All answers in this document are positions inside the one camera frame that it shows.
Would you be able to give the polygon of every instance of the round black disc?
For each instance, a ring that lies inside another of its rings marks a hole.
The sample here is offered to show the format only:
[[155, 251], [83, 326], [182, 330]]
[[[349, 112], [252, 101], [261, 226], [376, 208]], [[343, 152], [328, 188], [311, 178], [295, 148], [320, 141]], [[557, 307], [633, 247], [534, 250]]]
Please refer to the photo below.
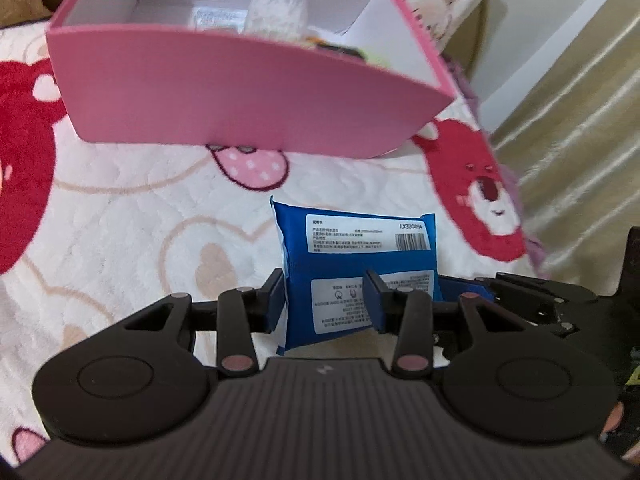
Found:
[[33, 380], [47, 431], [70, 442], [124, 444], [170, 430], [209, 391], [204, 367], [160, 333], [118, 327], [48, 361]]
[[617, 396], [600, 362], [533, 330], [488, 334], [453, 359], [442, 388], [473, 426], [536, 444], [598, 434]]

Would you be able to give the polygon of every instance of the bed sheet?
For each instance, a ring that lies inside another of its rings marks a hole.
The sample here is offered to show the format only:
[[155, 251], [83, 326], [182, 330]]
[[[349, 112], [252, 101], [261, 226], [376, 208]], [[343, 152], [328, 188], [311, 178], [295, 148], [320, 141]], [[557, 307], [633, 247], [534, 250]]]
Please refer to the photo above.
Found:
[[[10, 462], [44, 441], [30, 388], [47, 358], [170, 292], [214, 299], [281, 266], [270, 195], [370, 214], [433, 212], [440, 273], [532, 274], [520, 220], [462, 98], [373, 160], [89, 144], [59, 99], [45, 27], [0, 32], [0, 454]], [[274, 355], [273, 337], [255, 343], [261, 363]], [[364, 331], [293, 353], [391, 347]], [[195, 353], [214, 362], [214, 334], [199, 337]]]

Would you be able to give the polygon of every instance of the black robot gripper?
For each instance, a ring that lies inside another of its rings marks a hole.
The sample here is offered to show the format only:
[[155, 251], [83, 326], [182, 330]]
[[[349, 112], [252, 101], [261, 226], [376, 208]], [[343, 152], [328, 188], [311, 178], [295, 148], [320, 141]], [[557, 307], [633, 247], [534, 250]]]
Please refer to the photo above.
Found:
[[[389, 368], [272, 358], [260, 370], [252, 333], [280, 318], [279, 269], [217, 301], [168, 295], [42, 366], [33, 400], [52, 441], [12, 474], [626, 478], [598, 437], [640, 348], [640, 229], [611, 297], [511, 274], [440, 284], [445, 301], [433, 301], [364, 274], [373, 327], [398, 336]], [[215, 367], [193, 355], [209, 331]]]

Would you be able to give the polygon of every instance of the logo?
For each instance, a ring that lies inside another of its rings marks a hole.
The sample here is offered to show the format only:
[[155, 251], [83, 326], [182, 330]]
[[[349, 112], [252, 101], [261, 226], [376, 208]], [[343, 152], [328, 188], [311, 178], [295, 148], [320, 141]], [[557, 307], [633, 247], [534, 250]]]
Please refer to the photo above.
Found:
[[334, 367], [329, 365], [319, 366], [318, 368], [316, 368], [316, 372], [322, 375], [327, 375], [329, 372], [333, 372], [333, 371], [334, 371]]

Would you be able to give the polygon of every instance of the barcode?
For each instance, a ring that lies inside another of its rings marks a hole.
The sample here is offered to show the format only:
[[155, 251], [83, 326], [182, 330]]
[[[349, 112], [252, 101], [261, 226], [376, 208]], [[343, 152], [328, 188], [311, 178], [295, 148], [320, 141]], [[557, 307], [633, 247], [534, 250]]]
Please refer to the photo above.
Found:
[[398, 233], [396, 247], [398, 251], [426, 251], [429, 249], [424, 240], [424, 233]]

